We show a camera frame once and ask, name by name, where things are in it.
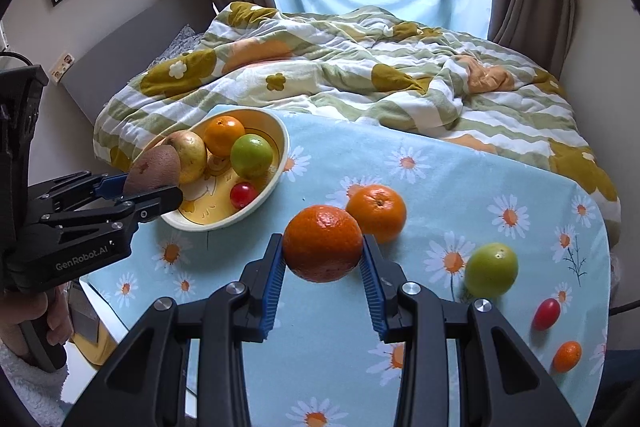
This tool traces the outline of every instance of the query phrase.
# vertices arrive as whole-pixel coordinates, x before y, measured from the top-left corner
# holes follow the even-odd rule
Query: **wall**
[[[614,305],[640,299],[640,15],[630,0],[577,0],[574,37],[560,77],[581,133],[618,188],[623,280]],[[613,317],[609,348],[640,347],[640,309]]]
[[[12,50],[48,71],[63,52],[81,57],[156,1],[62,0],[54,7],[51,0],[13,0],[2,20]],[[31,147],[30,184],[82,169],[106,171],[94,158],[92,133],[66,90],[50,83]]]

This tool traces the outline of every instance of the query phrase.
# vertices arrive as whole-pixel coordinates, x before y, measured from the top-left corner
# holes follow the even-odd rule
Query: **bowl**
[[[162,219],[175,229],[185,232],[207,232],[223,229],[251,214],[269,197],[289,157],[289,133],[280,118],[258,108],[231,109],[213,115],[190,128],[202,137],[211,120],[232,116],[241,121],[247,134],[263,137],[273,149],[273,162],[264,176],[246,180],[258,189],[258,197],[241,210],[229,200],[229,191],[238,182],[245,181],[231,168],[229,158],[220,158],[207,152],[207,169],[197,181],[180,185],[184,200],[178,210],[162,214]],[[158,145],[164,136],[152,140],[145,151]]]

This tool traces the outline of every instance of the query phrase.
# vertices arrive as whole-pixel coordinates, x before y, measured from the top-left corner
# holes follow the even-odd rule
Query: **small orange fruit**
[[[282,254],[289,269],[311,282],[344,277],[362,255],[362,232],[337,206],[315,204],[294,216],[284,231]]]
[[[362,233],[372,233],[378,243],[398,237],[406,221],[406,206],[400,194],[384,185],[369,185],[356,191],[346,210]]]
[[[582,347],[576,341],[565,342],[558,348],[554,356],[553,368],[558,373],[566,373],[580,362]]]
[[[229,156],[236,140],[244,136],[244,125],[232,116],[211,120],[202,139],[213,156]]]

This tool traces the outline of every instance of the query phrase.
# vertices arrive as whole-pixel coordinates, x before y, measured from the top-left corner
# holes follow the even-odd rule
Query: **silver bolt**
[[[246,286],[241,282],[230,282],[226,285],[226,292],[231,293],[231,295],[240,295],[244,293]]]
[[[474,302],[474,308],[479,312],[491,311],[491,307],[491,302],[489,302],[487,299],[478,299],[476,302]]]
[[[420,285],[417,282],[406,282],[402,285],[402,291],[407,295],[417,295],[420,293]]]
[[[173,305],[174,302],[171,300],[171,297],[161,297],[154,302],[154,308],[159,312],[164,312]]]

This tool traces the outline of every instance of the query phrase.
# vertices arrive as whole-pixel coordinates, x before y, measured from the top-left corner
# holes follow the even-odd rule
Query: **light blue tablecloth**
[[[596,205],[597,218],[590,221],[573,210],[578,198],[588,201],[577,184],[427,137],[276,114],[289,130],[294,166],[256,212],[208,234],[179,232],[161,219],[142,225],[128,259],[88,276],[127,327],[160,296],[178,302],[202,299],[237,280],[245,263],[263,255],[271,233],[282,232],[302,208],[344,206],[350,185],[378,182],[398,191],[408,209],[401,236],[383,245],[383,254],[398,261],[410,280],[442,298],[465,299],[460,273],[445,270],[447,253],[457,251],[466,259],[474,248],[494,241],[513,248],[520,274],[497,304],[547,368],[562,343],[580,342],[577,367],[554,378],[586,422],[604,359],[609,253]],[[172,265],[164,261],[176,254]],[[561,317],[546,335],[534,335],[533,314],[551,296],[562,303]],[[253,425],[304,427],[309,418],[320,422],[310,427],[322,421],[327,422],[323,427],[392,425],[401,373],[398,347],[378,342],[357,271],[328,284],[308,283],[287,272],[268,341],[244,345]],[[193,349],[188,380],[194,390],[196,354]],[[454,362],[450,368],[450,424],[457,426]]]

